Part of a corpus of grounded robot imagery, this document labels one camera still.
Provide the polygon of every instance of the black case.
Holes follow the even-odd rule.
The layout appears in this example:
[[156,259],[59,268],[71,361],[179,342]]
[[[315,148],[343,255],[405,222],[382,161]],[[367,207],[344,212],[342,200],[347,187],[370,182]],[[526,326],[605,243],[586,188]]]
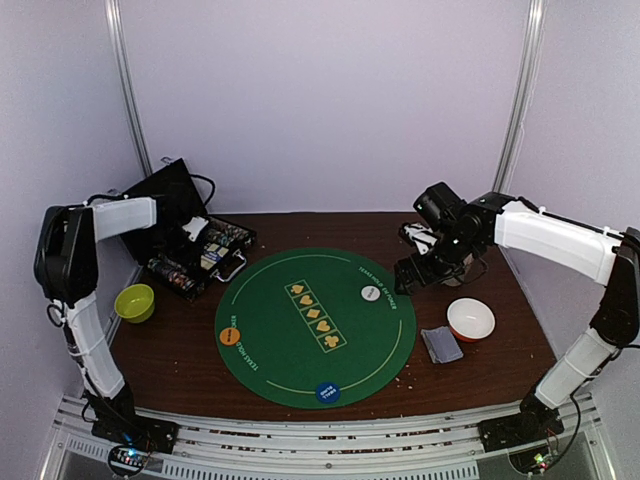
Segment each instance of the black case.
[[[150,277],[181,297],[193,301],[215,280],[229,282],[246,265],[244,252],[255,243],[256,232],[209,215],[182,159],[125,193],[131,197],[153,197],[158,208],[155,226],[122,235],[129,253]],[[228,249],[210,270],[200,266],[200,256],[210,242],[200,237],[191,242],[181,228],[194,216],[209,220],[207,233],[219,238],[216,242]],[[240,265],[223,278],[233,268],[232,264],[238,262]]]

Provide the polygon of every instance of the round green mat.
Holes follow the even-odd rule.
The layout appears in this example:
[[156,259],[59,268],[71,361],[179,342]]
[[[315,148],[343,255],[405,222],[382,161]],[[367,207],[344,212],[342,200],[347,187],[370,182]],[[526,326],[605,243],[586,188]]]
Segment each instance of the round green mat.
[[[393,380],[415,342],[411,300],[393,292],[393,280],[377,263],[341,250],[273,255],[238,276],[222,298],[220,354],[243,385],[282,405],[333,408],[362,400]],[[239,331],[239,341],[228,328]],[[236,343],[224,345],[223,330],[226,342]],[[340,388],[335,403],[316,398],[326,382]]]

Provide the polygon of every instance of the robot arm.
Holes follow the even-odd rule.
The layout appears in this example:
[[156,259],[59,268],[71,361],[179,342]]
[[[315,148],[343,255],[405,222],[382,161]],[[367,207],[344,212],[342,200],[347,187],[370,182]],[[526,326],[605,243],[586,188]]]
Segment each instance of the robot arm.
[[[490,439],[484,441],[485,448],[490,451],[544,438],[549,426],[557,432],[562,428],[557,408],[638,335],[640,232],[629,228],[620,233],[580,224],[549,214],[525,199],[498,193],[467,204],[444,183],[428,188],[414,208],[435,241],[426,251],[421,245],[421,252],[397,262],[397,293],[412,294],[417,287],[460,278],[465,273],[464,260],[469,255],[480,257],[493,245],[547,258],[606,287],[589,329],[525,397],[517,418],[496,428],[495,422],[487,426],[484,433]],[[418,234],[425,232],[415,225],[401,228],[405,239],[415,241]]]
[[96,415],[93,434],[140,450],[151,443],[155,450],[169,453],[177,425],[136,415],[133,394],[111,356],[100,324],[95,293],[96,243],[156,222],[156,200],[149,197],[50,207],[38,241],[34,273],[52,302],[48,313],[55,315],[69,354],[80,369],[85,396]]

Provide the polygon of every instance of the brown tabletop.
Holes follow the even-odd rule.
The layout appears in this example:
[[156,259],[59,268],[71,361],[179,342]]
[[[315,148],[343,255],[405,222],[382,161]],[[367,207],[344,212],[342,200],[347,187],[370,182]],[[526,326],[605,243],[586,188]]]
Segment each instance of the brown tabletop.
[[[410,213],[234,215],[230,220],[258,232],[249,261],[299,247],[328,247],[364,255],[392,271],[412,249],[397,231]],[[460,346],[464,358],[431,363],[417,339],[407,366],[379,393],[353,405],[297,410],[271,403],[246,389],[225,367],[214,322],[225,286],[213,284],[194,303],[143,278],[156,292],[156,313],[147,323],[123,322],[113,354],[131,384],[136,405],[173,413],[271,421],[362,420],[442,413],[522,398],[554,363],[531,307],[497,248],[484,257],[489,272],[458,288],[433,286],[414,297],[419,328],[446,325],[449,304],[461,297],[485,302],[496,316],[493,334]]]

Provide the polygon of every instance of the white bowl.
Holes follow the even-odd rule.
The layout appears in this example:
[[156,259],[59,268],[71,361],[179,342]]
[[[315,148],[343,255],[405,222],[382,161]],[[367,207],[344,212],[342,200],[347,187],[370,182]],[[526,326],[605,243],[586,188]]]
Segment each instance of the white bowl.
[[489,307],[474,298],[459,298],[447,309],[449,328],[463,342],[477,342],[488,337],[496,326]]

